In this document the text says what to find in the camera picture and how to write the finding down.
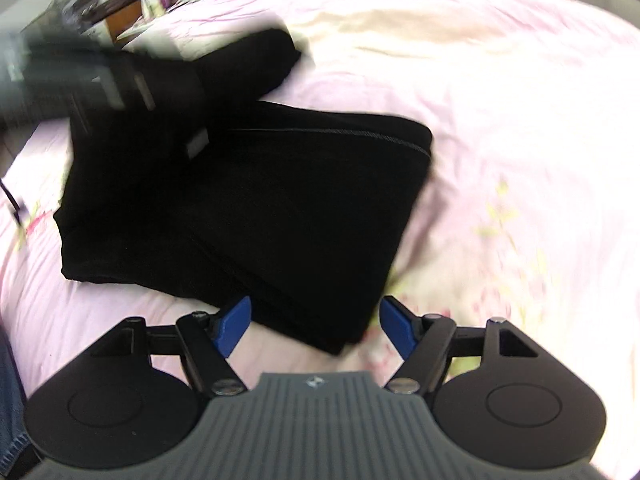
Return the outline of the black pants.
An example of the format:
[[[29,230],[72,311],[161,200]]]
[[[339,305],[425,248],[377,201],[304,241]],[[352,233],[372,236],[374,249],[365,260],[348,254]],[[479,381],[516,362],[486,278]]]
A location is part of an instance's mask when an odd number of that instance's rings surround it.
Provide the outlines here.
[[[268,101],[300,59],[280,28],[193,61],[80,46],[119,110],[81,96],[55,222],[66,278],[135,284],[331,354],[360,341],[432,161],[392,115]]]

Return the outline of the wooden nightstand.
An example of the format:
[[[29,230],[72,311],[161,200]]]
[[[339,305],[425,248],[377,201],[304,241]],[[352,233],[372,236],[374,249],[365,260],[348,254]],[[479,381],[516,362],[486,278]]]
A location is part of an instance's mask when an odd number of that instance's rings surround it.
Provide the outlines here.
[[[142,0],[73,0],[63,10],[68,27],[109,42],[141,17]]]

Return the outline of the pink floral bed sheet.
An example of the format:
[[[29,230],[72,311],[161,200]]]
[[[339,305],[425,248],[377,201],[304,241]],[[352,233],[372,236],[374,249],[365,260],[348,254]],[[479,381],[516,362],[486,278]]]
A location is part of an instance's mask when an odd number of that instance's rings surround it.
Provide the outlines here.
[[[138,47],[194,58],[277,21],[309,50],[274,102],[406,116],[430,180],[387,290],[508,318],[601,397],[594,464],[639,469],[639,32],[575,0],[205,0]]]

